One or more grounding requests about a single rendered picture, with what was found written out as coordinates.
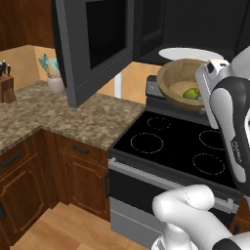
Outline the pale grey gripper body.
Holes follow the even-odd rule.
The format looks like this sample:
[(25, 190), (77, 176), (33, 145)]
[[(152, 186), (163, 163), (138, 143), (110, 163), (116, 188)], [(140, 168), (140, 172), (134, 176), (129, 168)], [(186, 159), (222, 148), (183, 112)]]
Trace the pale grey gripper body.
[(201, 65), (195, 72), (195, 79), (199, 88), (199, 93), (201, 99), (203, 100), (204, 108), (210, 123), (210, 126), (213, 129), (218, 129), (217, 121), (211, 110), (209, 99), (211, 95), (211, 79), (209, 77), (210, 71), (214, 70), (214, 66), (211, 62), (207, 62)]

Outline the green lime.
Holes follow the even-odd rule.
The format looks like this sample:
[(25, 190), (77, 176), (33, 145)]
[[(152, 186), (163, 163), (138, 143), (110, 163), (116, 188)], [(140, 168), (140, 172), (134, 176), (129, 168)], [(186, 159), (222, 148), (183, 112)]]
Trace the green lime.
[(190, 88), (183, 93), (183, 97), (186, 99), (196, 100), (199, 96), (199, 90), (197, 88)]

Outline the wooden bowl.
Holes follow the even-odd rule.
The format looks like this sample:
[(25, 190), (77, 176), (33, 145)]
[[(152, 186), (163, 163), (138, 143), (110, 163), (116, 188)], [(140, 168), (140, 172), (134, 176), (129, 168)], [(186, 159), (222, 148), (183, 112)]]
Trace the wooden bowl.
[(191, 111), (199, 111), (204, 107), (203, 100), (187, 99), (184, 93), (198, 90), (195, 79), (196, 70), (204, 61), (183, 59), (165, 63), (157, 72), (156, 80), (163, 97), (172, 105)]

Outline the white microwave turntable plate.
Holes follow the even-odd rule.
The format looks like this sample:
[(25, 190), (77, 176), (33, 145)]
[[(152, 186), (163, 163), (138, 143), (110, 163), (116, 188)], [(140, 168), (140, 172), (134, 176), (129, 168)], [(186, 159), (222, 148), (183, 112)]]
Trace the white microwave turntable plate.
[(158, 52), (159, 56), (171, 61), (191, 59), (208, 62), (210, 60), (222, 60), (224, 57), (218, 53), (196, 48), (166, 48)]

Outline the black microwave oven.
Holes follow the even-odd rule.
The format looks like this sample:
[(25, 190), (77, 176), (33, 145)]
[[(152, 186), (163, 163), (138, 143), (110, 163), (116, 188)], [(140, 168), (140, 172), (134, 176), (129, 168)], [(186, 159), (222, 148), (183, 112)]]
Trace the black microwave oven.
[(250, 0), (135, 0), (133, 60), (162, 65), (159, 51), (194, 48), (225, 60), (250, 46)]

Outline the black microwave door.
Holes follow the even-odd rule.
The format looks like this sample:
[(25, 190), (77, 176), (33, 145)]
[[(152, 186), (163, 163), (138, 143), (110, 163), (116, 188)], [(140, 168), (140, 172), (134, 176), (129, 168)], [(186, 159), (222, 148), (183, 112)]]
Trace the black microwave door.
[(77, 108), (132, 61), (134, 0), (51, 0), (51, 20), (67, 102)]

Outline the brown wooden cupboard door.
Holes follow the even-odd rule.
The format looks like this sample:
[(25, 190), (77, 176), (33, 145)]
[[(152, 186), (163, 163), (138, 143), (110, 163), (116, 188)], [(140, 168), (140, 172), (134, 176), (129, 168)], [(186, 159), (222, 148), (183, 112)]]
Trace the brown wooden cupboard door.
[(229, 231), (234, 234), (234, 226), (240, 224), (240, 233), (250, 231), (250, 207), (245, 196), (240, 201), (239, 208), (229, 226)]
[(59, 156), (67, 201), (108, 221), (109, 198), (104, 193), (107, 168), (65, 152)]
[(0, 203), (7, 214), (0, 215), (0, 229), (14, 245), (49, 207), (36, 156), (0, 179)]

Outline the black and silver stove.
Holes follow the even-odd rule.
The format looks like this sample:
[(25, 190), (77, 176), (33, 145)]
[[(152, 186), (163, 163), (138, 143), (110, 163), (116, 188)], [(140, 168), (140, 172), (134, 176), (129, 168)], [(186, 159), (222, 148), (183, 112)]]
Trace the black and silver stove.
[[(206, 185), (215, 197), (231, 198), (236, 188), (220, 132), (211, 128), (202, 111), (188, 111), (163, 98), (156, 77), (146, 80), (146, 107), (108, 150), (108, 160), (145, 171), (180, 184)], [(111, 229), (149, 248), (163, 232), (164, 224), (152, 213), (152, 199), (167, 191), (108, 168)], [(235, 214), (210, 210), (225, 226)]]

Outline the brown wooden drawer front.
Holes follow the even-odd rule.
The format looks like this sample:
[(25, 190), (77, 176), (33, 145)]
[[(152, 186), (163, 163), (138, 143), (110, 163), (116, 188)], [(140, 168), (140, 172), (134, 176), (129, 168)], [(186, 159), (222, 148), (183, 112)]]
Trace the brown wooden drawer front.
[(31, 138), (26, 139), (0, 156), (14, 156), (17, 152), (21, 155), (17, 160), (7, 167), (0, 166), (0, 177), (15, 169), (35, 153), (33, 140)]
[[(107, 164), (107, 151), (106, 150), (103, 150), (94, 146), (89, 146), (84, 143), (77, 142), (74, 139), (70, 139), (61, 135), (55, 135), (55, 139), (56, 139), (58, 150), (60, 151), (67, 152), (72, 155), (76, 155), (78, 157), (96, 162), (101, 165)], [(72, 146), (74, 145), (80, 148), (87, 148), (90, 151), (88, 154), (78, 152), (72, 149)]]

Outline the white utensil pot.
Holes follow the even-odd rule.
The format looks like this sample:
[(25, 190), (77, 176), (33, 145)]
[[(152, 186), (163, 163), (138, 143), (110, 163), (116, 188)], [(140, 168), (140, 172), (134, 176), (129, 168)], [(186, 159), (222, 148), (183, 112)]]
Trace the white utensil pot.
[(63, 80), (61, 78), (48, 78), (47, 82), (54, 94), (61, 94), (64, 91)]

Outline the wooden knife block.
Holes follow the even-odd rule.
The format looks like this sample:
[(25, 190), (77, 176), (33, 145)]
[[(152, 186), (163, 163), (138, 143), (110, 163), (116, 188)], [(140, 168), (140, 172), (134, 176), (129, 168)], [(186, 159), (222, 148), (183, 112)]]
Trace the wooden knife block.
[(11, 66), (5, 60), (0, 62), (0, 104), (10, 104), (17, 100), (14, 93), (14, 77), (10, 75)]

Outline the brown wooden wall cupboard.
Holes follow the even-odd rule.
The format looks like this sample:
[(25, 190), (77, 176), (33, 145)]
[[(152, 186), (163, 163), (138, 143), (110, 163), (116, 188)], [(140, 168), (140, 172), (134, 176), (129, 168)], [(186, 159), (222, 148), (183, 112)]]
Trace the brown wooden wall cupboard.
[(0, 51), (54, 47), (51, 0), (0, 0)]

